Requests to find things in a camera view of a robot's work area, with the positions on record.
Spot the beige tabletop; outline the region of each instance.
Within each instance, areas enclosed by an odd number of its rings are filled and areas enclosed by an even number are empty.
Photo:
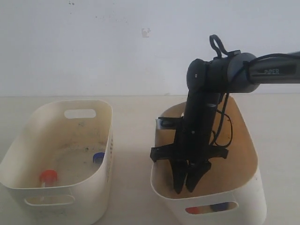
[[[300,222],[300,94],[232,95],[258,152],[268,207],[265,225]],[[160,97],[2,97],[0,160],[29,116],[58,100],[102,99],[113,106],[115,161],[106,214],[95,225],[179,225],[150,186],[150,148],[155,118],[186,96]],[[30,225],[3,186],[0,224]]]

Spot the white wall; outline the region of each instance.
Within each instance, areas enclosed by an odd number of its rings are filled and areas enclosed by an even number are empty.
[[[0,0],[0,96],[184,95],[190,62],[215,56],[211,34],[229,51],[256,56],[300,50],[299,5]],[[300,92],[300,85],[257,92]]]

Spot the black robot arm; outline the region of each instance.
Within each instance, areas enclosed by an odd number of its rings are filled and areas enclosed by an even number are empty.
[[[157,119],[160,128],[176,130],[174,143],[151,148],[150,157],[153,162],[170,161],[173,188],[178,194],[184,185],[193,192],[212,166],[209,159],[227,158],[226,148],[232,138],[225,146],[217,145],[216,140],[224,117],[228,117],[225,108],[230,93],[250,93],[262,83],[300,83],[300,52],[258,58],[240,50],[227,52],[216,35],[210,36],[210,45],[217,56],[212,61],[196,59],[187,69],[188,96],[184,115]],[[223,109],[219,111],[218,105],[223,98]],[[215,132],[212,127],[216,113],[221,114],[221,120]]]

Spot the basket handle hole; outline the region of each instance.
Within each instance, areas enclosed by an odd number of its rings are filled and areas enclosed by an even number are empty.
[[[56,196],[39,196],[27,197],[25,203],[30,206],[45,206],[45,205],[70,205],[74,203],[75,198],[71,195],[56,195]]]
[[[93,109],[70,109],[65,111],[67,119],[80,119],[80,118],[95,118],[96,111]]]
[[[189,207],[186,208],[186,212],[189,214],[205,214],[205,213],[212,213],[212,212],[220,212],[220,211],[227,211],[232,210],[238,207],[236,202],[223,202],[214,205],[203,205],[197,207]]]

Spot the storage basket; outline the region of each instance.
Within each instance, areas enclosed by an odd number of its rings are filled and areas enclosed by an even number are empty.
[[[93,155],[104,152],[101,165]],[[113,162],[112,108],[100,100],[37,109],[0,164],[0,181],[32,224],[91,225],[106,211]],[[54,187],[39,175],[55,170]]]
[[[185,105],[184,102],[169,108],[162,117],[180,117]],[[228,157],[211,159],[211,169],[192,193],[185,187],[179,195],[173,190],[168,160],[159,160],[152,166],[151,185],[154,192],[183,225],[262,225],[266,219],[267,207],[258,157],[232,97],[228,99],[226,114],[233,125],[233,140],[227,148]],[[220,115],[217,113],[213,130],[217,130],[219,122]],[[174,130],[157,128],[155,146],[173,143],[174,134]],[[217,143],[227,144],[230,137],[230,122],[224,119]]]

